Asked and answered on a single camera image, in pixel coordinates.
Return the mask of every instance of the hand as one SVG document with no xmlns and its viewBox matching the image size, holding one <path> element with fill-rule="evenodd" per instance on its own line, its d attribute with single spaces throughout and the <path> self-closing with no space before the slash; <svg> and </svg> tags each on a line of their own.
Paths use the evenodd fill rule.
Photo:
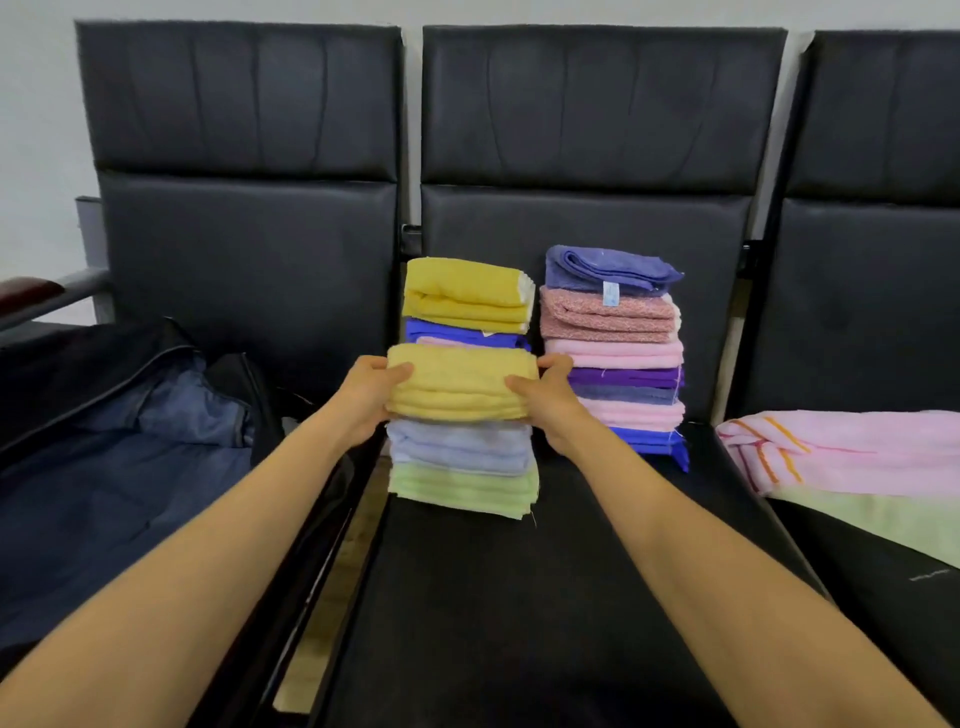
<svg viewBox="0 0 960 728">
<path fill-rule="evenodd" d="M 344 449 L 367 442 L 376 426 L 390 419 L 385 406 L 390 393 L 413 372 L 414 365 L 409 362 L 388 369 L 386 356 L 356 360 L 340 389 L 321 409 L 332 413 L 338 431 L 343 431 Z"/>
<path fill-rule="evenodd" d="M 504 382 L 526 401 L 531 423 L 543 430 L 550 447 L 569 456 L 570 437 L 593 420 L 566 380 L 573 369 L 573 359 L 566 354 L 549 353 L 541 356 L 537 365 L 546 370 L 540 379 L 508 376 Z"/>
</svg>

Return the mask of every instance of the blue towel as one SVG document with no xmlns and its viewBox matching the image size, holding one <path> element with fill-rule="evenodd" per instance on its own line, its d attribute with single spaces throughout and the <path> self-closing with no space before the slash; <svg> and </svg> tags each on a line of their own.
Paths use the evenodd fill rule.
<svg viewBox="0 0 960 728">
<path fill-rule="evenodd" d="M 555 245 L 546 252 L 548 288 L 602 293 L 608 281 L 619 284 L 626 296 L 662 296 L 683 277 L 658 257 L 567 245 Z"/>
<path fill-rule="evenodd" d="M 473 344 L 478 347 L 492 347 L 494 349 L 526 349 L 530 351 L 530 344 L 525 336 L 519 333 L 492 333 L 483 335 L 483 331 L 475 328 L 449 327 L 444 324 L 433 324 L 421 319 L 406 319 L 406 335 L 404 341 L 416 344 L 421 336 L 436 336 L 438 339 L 459 341 L 462 344 Z"/>
<path fill-rule="evenodd" d="M 623 384 L 579 384 L 571 381 L 570 388 L 585 400 L 632 401 L 642 404 L 673 404 L 677 401 L 677 387 L 630 387 Z"/>
<path fill-rule="evenodd" d="M 645 429 L 611 427 L 614 435 L 641 455 L 671 455 L 684 473 L 690 472 L 690 454 L 686 450 L 684 436 L 677 430 L 651 432 Z"/>
<path fill-rule="evenodd" d="M 531 427 L 521 423 L 387 424 L 390 455 L 397 463 L 419 462 L 461 473 L 523 475 L 533 463 Z"/>
</svg>

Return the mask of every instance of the chair seat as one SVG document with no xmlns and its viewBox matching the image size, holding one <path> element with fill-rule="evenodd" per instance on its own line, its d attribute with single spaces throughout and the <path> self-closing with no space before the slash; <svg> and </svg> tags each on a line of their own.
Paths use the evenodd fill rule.
<svg viewBox="0 0 960 728">
<path fill-rule="evenodd" d="M 657 470 L 812 582 L 712 429 L 684 435 L 691 472 Z M 583 477 L 540 445 L 534 518 L 391 498 L 317 724 L 734 725 Z"/>
<path fill-rule="evenodd" d="M 960 725 L 960 570 L 833 516 L 771 503 L 837 606 Z"/>
</svg>

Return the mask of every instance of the white wall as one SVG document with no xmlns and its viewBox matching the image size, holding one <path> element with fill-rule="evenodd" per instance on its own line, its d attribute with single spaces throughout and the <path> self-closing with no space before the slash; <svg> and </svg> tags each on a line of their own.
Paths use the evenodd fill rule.
<svg viewBox="0 0 960 728">
<path fill-rule="evenodd" d="M 791 31 L 780 103 L 808 31 L 960 28 L 958 0 L 0 0 L 0 279 L 84 266 L 73 199 L 97 195 L 76 63 L 74 18 L 220 19 L 399 25 L 407 47 L 410 179 L 420 176 L 424 24 L 601 23 L 779 26 Z M 411 185 L 410 219 L 420 219 Z M 53 320 L 92 321 L 88 304 Z"/>
</svg>

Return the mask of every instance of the floor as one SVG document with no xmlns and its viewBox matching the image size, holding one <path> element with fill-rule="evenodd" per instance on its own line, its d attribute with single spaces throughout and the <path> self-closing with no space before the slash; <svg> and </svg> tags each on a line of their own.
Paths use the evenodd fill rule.
<svg viewBox="0 0 960 728">
<path fill-rule="evenodd" d="M 330 651 L 387 503 L 389 473 L 390 459 L 381 457 L 360 498 L 356 515 L 350 522 L 317 606 L 276 694 L 274 706 L 279 711 L 309 713 L 313 706 Z"/>
<path fill-rule="evenodd" d="M 720 361 L 717 391 L 714 401 L 714 425 L 723 421 L 723 410 L 730 392 L 733 365 L 743 331 L 743 316 L 750 287 L 747 281 L 738 281 L 731 301 L 726 345 Z M 390 458 L 381 457 L 364 495 L 357 514 L 350 523 L 344 542 L 337 553 L 333 569 L 324 584 L 317 607 L 274 700 L 274 705 L 286 713 L 309 713 L 317 688 L 324 677 L 326 664 L 340 625 L 347 614 L 350 597 L 360 578 L 364 559 L 370 550 L 383 507 L 387 503 L 387 480 Z"/>
</svg>

